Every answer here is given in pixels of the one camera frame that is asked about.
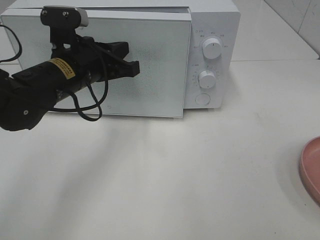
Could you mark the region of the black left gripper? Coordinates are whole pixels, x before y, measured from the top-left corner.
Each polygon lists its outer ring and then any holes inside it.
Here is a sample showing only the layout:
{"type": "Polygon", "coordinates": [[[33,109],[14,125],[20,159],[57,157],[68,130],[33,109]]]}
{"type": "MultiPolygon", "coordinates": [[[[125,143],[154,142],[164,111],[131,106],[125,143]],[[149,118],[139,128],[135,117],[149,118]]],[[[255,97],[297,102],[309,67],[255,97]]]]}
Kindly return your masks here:
{"type": "Polygon", "coordinates": [[[11,98],[14,100],[63,100],[83,88],[104,83],[105,100],[109,80],[133,78],[140,73],[139,61],[123,61],[129,43],[95,42],[91,37],[77,36],[78,50],[70,48],[52,53],[51,59],[11,76],[11,98]]]}

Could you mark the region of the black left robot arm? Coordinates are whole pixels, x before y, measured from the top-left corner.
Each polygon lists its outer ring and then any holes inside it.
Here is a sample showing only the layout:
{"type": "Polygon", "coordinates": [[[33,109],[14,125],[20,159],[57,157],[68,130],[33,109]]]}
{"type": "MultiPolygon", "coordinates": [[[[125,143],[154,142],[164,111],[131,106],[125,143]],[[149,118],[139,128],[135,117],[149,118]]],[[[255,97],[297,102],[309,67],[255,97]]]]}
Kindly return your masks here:
{"type": "Polygon", "coordinates": [[[109,80],[133,78],[138,61],[125,61],[125,41],[101,43],[77,37],[79,49],[52,50],[51,59],[10,75],[0,71],[0,126],[7,131],[31,130],[47,112],[78,113],[98,109],[107,97],[109,80]]]}

